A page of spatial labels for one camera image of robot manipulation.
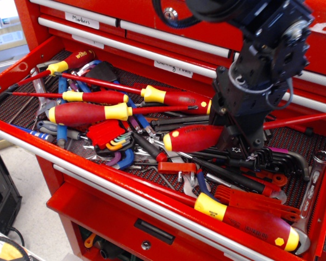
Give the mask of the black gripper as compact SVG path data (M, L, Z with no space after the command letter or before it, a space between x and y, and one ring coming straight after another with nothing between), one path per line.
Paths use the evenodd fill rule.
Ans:
M212 123L223 123L219 151L238 147L245 157L264 146L266 116L277 108L292 77L307 65L306 39L313 22L303 1L211 1L210 22L240 29L243 45L230 68L218 67Z

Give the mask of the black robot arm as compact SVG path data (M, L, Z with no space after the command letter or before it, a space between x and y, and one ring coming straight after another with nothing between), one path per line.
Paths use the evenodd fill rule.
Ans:
M308 64L306 52L314 18L303 1L187 1L191 16L168 20L160 1L153 7L166 25L182 29L202 21L240 29L243 45L230 68L218 67L209 122L222 126L216 147L240 146L249 157L264 145L265 117L279 109L292 77Z

